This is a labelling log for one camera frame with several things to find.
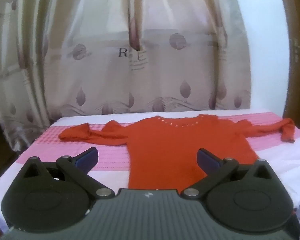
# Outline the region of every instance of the white wall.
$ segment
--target white wall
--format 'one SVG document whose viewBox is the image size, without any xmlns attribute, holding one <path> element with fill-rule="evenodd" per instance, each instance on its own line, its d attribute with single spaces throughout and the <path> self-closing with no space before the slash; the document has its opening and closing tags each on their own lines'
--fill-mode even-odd
<svg viewBox="0 0 300 240">
<path fill-rule="evenodd" d="M 251 108 L 282 116 L 289 78 L 289 36 L 282 0 L 238 0 L 251 60 Z"/>
</svg>

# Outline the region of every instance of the white logo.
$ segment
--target white logo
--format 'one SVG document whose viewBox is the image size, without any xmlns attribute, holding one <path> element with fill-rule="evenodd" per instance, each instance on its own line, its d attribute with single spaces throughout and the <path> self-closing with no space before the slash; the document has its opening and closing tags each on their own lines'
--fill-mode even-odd
<svg viewBox="0 0 300 240">
<path fill-rule="evenodd" d="M 153 196 L 153 194 L 152 194 L 151 192 L 148 192 L 148 193 L 145 193 L 145 196 L 146 196 L 147 198 L 150 198 L 150 197 Z"/>
</svg>

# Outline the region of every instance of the patterned curtain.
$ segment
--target patterned curtain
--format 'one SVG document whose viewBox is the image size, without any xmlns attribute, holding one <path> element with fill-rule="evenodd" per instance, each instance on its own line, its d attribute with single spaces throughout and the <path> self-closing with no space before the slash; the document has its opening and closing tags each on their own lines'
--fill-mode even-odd
<svg viewBox="0 0 300 240">
<path fill-rule="evenodd" d="M 0 0 L 0 124 L 15 151 L 65 116 L 250 107 L 237 0 Z"/>
</svg>

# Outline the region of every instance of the bedsheet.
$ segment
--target bedsheet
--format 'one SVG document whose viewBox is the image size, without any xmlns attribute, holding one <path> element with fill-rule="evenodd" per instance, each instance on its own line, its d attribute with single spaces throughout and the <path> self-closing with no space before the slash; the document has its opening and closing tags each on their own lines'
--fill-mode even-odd
<svg viewBox="0 0 300 240">
<path fill-rule="evenodd" d="M 114 119 L 123 125 L 137 122 L 144 118 L 160 115 L 166 118 L 195 117 L 198 114 L 214 114 L 220 118 L 231 119 L 234 122 L 247 119 L 253 124 L 271 124 L 281 118 L 266 110 L 211 110 L 170 113 L 138 113 L 113 114 L 98 116 L 66 117 L 56 121 L 26 150 L 0 178 L 0 228 L 3 232 L 8 226 L 1 212 L 1 201 L 20 171 L 23 164 L 31 156 L 38 156 L 43 162 L 55 161 L 62 155 L 75 156 L 90 147 L 99 151 L 98 164 L 88 173 L 102 184 L 115 192 L 128 186 L 129 155 L 125 146 L 102 146 L 85 142 L 61 142 L 58 134 L 65 128 L 88 122 L 93 129 L 101 129 L 105 123 Z M 266 159 L 283 185 L 289 192 L 300 221 L 300 130 L 296 129 L 295 143 L 285 143 L 280 140 L 280 133 L 259 138 L 247 138 L 251 147 L 260 158 Z"/>
</svg>

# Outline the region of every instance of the pink stripe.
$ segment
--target pink stripe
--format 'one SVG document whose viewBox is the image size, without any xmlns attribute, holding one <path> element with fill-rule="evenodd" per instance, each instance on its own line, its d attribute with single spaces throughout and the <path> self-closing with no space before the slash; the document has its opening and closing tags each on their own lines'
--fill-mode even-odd
<svg viewBox="0 0 300 240">
<path fill-rule="evenodd" d="M 254 125 L 268 125 L 282 118 L 273 113 L 245 114 L 223 116 L 220 119 L 230 119 L 233 122 L 247 119 Z M 90 147 L 96 147 L 99 152 L 99 162 L 93 171 L 128 171 L 130 167 L 129 154 L 125 146 L 104 146 L 85 142 L 62 142 L 58 135 L 71 126 L 52 126 L 47 129 L 18 159 L 17 163 L 24 164 L 31 156 L 38 156 L 43 162 L 55 161 L 62 155 L 76 156 Z M 90 124 L 91 129 L 101 130 L 104 124 Z M 256 138 L 247 138 L 254 151 L 269 149 L 283 144 L 280 133 L 274 133 Z M 300 138 L 300 130 L 296 129 L 295 139 Z"/>
</svg>

